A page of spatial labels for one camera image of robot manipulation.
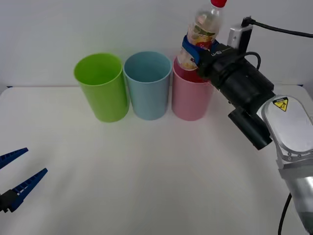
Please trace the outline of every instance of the plastic cup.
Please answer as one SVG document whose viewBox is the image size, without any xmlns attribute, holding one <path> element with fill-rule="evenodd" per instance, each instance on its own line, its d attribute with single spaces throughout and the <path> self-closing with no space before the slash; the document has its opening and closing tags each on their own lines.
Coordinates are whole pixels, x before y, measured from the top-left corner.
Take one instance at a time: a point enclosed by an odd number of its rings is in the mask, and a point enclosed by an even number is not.
<svg viewBox="0 0 313 235">
<path fill-rule="evenodd" d="M 163 54 L 144 51 L 124 65 L 135 114 L 144 120 L 162 117 L 168 105 L 172 62 Z"/>
<path fill-rule="evenodd" d="M 108 53 L 87 56 L 76 65 L 74 75 L 100 121 L 118 121 L 127 114 L 129 102 L 118 57 Z"/>
<path fill-rule="evenodd" d="M 206 113 L 213 86 L 210 82 L 190 82 L 181 78 L 177 74 L 177 66 L 179 65 L 175 61 L 173 63 L 172 110 L 183 120 L 198 120 Z"/>
</svg>

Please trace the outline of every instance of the white wall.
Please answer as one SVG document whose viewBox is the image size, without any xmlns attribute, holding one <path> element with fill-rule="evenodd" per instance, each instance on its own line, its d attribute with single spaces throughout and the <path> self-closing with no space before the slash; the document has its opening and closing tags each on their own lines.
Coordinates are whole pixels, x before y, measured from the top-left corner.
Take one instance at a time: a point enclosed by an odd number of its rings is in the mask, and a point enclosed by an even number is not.
<svg viewBox="0 0 313 235">
<path fill-rule="evenodd" d="M 75 64 L 110 51 L 125 59 L 140 50 L 174 58 L 187 24 L 209 0 L 1 0 L 0 83 L 9 86 L 77 85 Z M 312 0 L 228 0 L 218 36 L 245 16 L 277 27 L 313 32 Z M 255 27 L 249 50 L 262 57 L 272 82 L 308 84 L 313 40 Z"/>
</svg>

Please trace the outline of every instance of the yellow warning label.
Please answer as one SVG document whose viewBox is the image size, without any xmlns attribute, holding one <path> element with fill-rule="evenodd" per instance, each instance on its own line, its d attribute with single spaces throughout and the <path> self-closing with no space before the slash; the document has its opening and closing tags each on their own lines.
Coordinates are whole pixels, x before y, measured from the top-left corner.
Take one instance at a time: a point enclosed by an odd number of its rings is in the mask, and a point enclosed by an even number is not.
<svg viewBox="0 0 313 235">
<path fill-rule="evenodd" d="M 285 98 L 274 100 L 273 104 L 276 105 L 281 110 L 286 111 L 287 106 L 288 106 L 288 98 L 285 97 Z"/>
</svg>

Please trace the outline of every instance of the bottle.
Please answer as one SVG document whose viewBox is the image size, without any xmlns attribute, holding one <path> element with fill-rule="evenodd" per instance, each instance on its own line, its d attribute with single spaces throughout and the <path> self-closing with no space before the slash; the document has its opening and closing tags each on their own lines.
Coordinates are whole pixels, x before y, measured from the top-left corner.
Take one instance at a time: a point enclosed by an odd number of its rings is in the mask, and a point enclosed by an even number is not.
<svg viewBox="0 0 313 235">
<path fill-rule="evenodd" d="M 210 4 L 203 6 L 196 13 L 195 20 L 189 25 L 187 33 L 188 41 L 191 44 L 206 50 L 211 49 L 222 25 L 223 7 L 226 1 L 211 0 Z M 182 68 L 181 74 L 195 74 L 186 71 L 195 71 L 198 68 L 193 57 L 184 48 L 181 48 L 180 54 L 177 56 L 177 63 Z"/>
</svg>

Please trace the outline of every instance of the blue gripper pad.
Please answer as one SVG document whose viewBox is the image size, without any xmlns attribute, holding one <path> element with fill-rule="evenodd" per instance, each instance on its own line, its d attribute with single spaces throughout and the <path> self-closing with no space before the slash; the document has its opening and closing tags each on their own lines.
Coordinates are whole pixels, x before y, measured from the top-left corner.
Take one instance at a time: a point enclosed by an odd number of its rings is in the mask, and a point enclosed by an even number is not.
<svg viewBox="0 0 313 235">
<path fill-rule="evenodd" d="M 10 162 L 18 158 L 20 155 L 23 155 L 28 151 L 27 148 L 22 148 L 16 151 L 13 151 L 11 153 L 4 154 L 0 156 L 0 169 L 4 168 L 6 165 L 8 165 Z"/>
<path fill-rule="evenodd" d="M 34 176 L 30 177 L 28 180 L 24 181 L 20 185 L 12 189 L 18 195 L 18 198 L 9 207 L 10 211 L 15 211 L 24 201 L 25 197 L 33 190 L 37 183 L 45 176 L 48 170 L 45 168 L 39 171 Z"/>
</svg>

